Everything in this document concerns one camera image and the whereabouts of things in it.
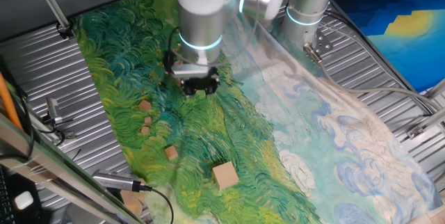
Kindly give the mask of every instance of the orange pole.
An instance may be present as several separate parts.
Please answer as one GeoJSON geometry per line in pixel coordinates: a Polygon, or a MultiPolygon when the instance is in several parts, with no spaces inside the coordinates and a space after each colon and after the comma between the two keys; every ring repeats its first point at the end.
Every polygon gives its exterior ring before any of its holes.
{"type": "Polygon", "coordinates": [[[20,124],[19,116],[15,110],[13,99],[9,93],[9,89],[6,85],[3,75],[0,73],[0,96],[5,104],[6,113],[8,113],[9,120],[12,121],[18,128],[23,131],[22,124],[20,124]]]}

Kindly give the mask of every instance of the green painted fabric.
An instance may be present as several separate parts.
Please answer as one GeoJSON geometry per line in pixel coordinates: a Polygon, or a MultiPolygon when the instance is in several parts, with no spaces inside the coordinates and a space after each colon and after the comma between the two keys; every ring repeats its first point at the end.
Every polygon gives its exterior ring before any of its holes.
{"type": "MultiPolygon", "coordinates": [[[[161,61],[176,26],[177,0],[121,0],[76,18],[79,46],[132,170],[167,194],[176,223],[320,223],[280,162],[272,124],[229,65],[207,97],[184,96],[165,74],[161,61]],[[149,113],[138,108],[143,99],[153,106],[149,113]],[[153,123],[145,136],[147,116],[153,123]],[[164,152],[170,145],[179,154],[172,161],[164,152]],[[239,183],[219,191],[211,171],[228,161],[239,183]]],[[[156,223],[170,221],[162,198],[147,193],[146,201],[156,223]]]]}

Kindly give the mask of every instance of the yellow pattern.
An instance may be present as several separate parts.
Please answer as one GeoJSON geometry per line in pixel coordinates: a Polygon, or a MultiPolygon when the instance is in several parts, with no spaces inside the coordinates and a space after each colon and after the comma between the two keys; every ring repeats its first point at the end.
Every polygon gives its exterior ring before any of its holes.
{"type": "Polygon", "coordinates": [[[388,25],[385,34],[412,38],[428,32],[432,25],[432,11],[412,11],[411,15],[399,15],[388,25]]]}

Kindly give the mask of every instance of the black device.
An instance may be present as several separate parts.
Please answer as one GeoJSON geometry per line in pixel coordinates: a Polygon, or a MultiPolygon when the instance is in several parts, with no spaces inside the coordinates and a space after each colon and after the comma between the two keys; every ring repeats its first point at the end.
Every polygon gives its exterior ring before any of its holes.
{"type": "Polygon", "coordinates": [[[35,183],[0,167],[0,223],[49,224],[50,220],[51,212],[42,208],[35,183]],[[33,203],[20,210],[15,206],[14,199],[25,191],[31,193],[33,203]]]}

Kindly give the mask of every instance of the gray cylinder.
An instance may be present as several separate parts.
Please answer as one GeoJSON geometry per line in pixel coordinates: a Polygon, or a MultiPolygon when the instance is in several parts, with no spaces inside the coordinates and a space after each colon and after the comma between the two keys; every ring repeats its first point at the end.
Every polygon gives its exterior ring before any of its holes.
{"type": "Polygon", "coordinates": [[[191,63],[215,62],[226,24],[226,0],[178,0],[181,50],[191,63]]]}
{"type": "Polygon", "coordinates": [[[282,24],[285,36],[297,47],[316,41],[316,31],[329,0],[289,0],[282,24]]]}

